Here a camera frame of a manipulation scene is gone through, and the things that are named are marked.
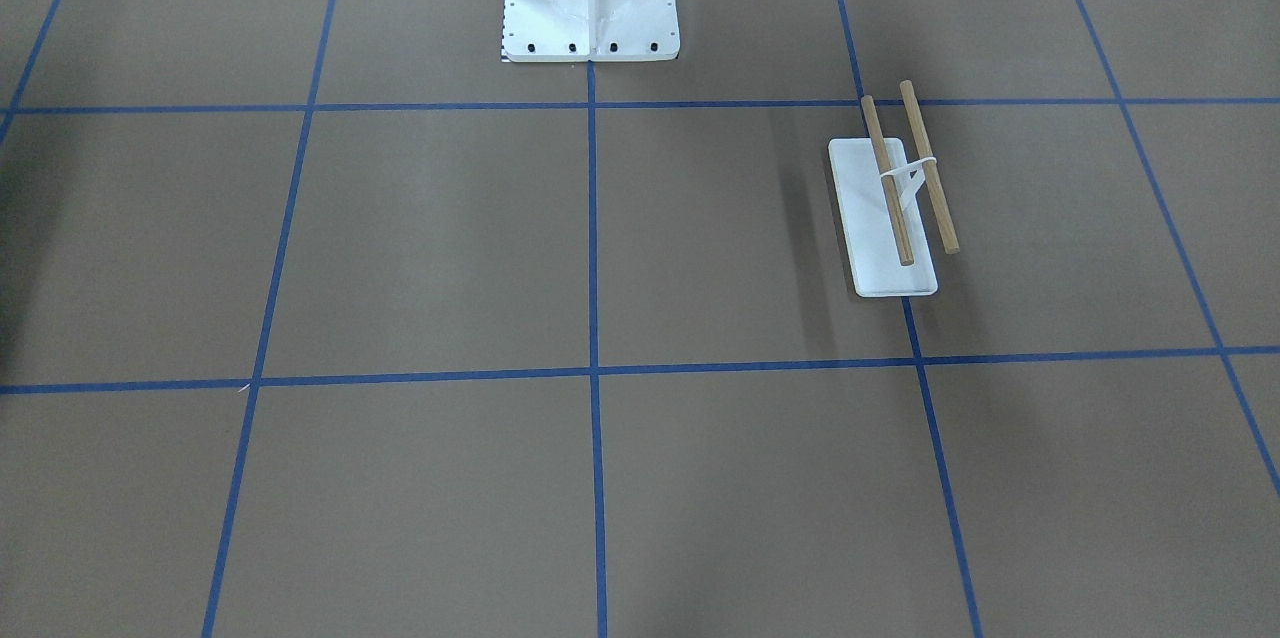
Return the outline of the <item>white wooden towel rack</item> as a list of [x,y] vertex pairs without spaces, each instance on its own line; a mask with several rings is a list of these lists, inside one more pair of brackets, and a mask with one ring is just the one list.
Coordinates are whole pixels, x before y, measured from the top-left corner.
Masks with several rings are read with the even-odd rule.
[[901,138],[884,135],[872,96],[860,101],[867,136],[832,138],[827,145],[849,274],[861,299],[931,296],[938,291],[922,197],[937,222],[942,250],[950,255],[959,251],[915,86],[904,79],[899,90],[915,159],[909,159]]

